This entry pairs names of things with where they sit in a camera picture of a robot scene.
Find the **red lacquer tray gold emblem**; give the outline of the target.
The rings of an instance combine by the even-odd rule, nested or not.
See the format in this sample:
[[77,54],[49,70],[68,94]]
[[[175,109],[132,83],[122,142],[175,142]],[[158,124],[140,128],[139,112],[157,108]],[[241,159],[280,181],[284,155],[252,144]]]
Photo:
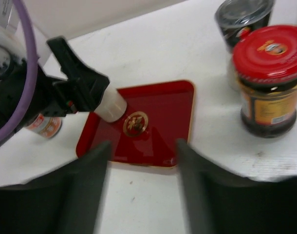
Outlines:
[[118,89],[127,110],[114,123],[89,113],[76,146],[84,156],[103,141],[111,143],[111,161],[160,168],[177,165],[176,140],[189,140],[195,85],[177,80]]

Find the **red lid sauce jar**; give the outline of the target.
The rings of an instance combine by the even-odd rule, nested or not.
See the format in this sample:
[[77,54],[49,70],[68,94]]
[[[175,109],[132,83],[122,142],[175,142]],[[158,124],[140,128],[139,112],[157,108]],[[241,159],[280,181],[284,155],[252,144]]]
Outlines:
[[297,26],[243,32],[232,62],[246,129],[263,138],[288,132],[297,119]]

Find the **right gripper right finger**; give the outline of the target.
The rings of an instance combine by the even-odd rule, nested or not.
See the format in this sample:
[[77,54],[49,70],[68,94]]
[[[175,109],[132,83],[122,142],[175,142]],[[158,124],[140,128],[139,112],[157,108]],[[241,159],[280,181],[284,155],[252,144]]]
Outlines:
[[297,234],[297,176],[254,181],[214,164],[183,139],[176,153],[192,234]]

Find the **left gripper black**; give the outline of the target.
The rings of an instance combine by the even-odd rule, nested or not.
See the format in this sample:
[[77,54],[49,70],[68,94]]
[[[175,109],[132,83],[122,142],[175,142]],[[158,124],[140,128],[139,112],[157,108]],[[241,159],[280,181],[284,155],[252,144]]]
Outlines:
[[[69,46],[63,36],[47,40],[47,45],[60,65],[67,80],[48,76],[41,67],[35,92],[26,114],[9,135],[25,128],[39,114],[45,117],[64,117],[59,95],[68,112],[93,112],[101,103],[110,84],[109,78],[86,65]],[[26,62],[0,81],[0,129],[8,122],[21,98],[26,79]]]

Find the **jar with white pink lid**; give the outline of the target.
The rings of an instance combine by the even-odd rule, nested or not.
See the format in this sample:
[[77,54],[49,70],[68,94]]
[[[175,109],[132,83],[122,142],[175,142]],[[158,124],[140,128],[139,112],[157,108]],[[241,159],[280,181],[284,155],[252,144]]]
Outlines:
[[45,117],[39,114],[33,120],[29,121],[25,128],[43,138],[50,139],[60,131],[62,123],[63,121],[60,117]]

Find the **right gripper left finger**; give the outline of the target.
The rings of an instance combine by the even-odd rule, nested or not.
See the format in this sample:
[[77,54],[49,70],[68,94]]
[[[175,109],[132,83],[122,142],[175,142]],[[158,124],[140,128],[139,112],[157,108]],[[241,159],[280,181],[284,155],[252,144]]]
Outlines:
[[111,144],[26,184],[0,187],[0,234],[92,234]]

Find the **jar with dark grey lid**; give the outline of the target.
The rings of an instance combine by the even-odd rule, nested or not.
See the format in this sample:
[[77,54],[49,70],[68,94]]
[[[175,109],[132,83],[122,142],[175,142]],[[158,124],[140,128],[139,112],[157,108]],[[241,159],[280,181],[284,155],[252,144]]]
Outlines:
[[229,86],[237,92],[239,86],[232,62],[233,49],[242,34],[268,25],[274,4],[273,0],[226,0],[215,13],[215,21],[228,52],[226,77]]

